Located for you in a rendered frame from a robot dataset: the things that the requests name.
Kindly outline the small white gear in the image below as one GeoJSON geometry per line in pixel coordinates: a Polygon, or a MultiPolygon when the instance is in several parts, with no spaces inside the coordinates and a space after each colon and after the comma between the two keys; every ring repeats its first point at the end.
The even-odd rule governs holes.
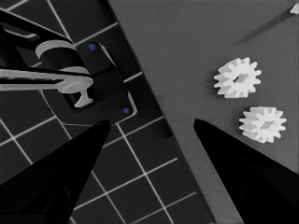
{"type": "Polygon", "coordinates": [[[225,99],[248,98],[256,92],[255,86],[261,83],[258,76],[262,71],[257,67],[258,63],[252,62],[249,57],[236,58],[220,67],[214,76],[218,95],[223,95],[225,99]]]}
{"type": "Polygon", "coordinates": [[[287,120],[283,112],[275,107],[256,106],[243,112],[239,129],[247,138],[265,144],[273,143],[281,137],[281,132],[286,130],[284,124],[287,120]]]}

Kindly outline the dark robot body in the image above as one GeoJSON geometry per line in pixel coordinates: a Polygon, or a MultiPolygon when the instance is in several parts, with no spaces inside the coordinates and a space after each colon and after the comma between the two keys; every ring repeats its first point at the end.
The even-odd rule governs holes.
{"type": "Polygon", "coordinates": [[[42,91],[55,117],[65,125],[119,123],[137,113],[107,49],[95,43],[91,72],[64,35],[0,7],[0,91],[42,91]]]}

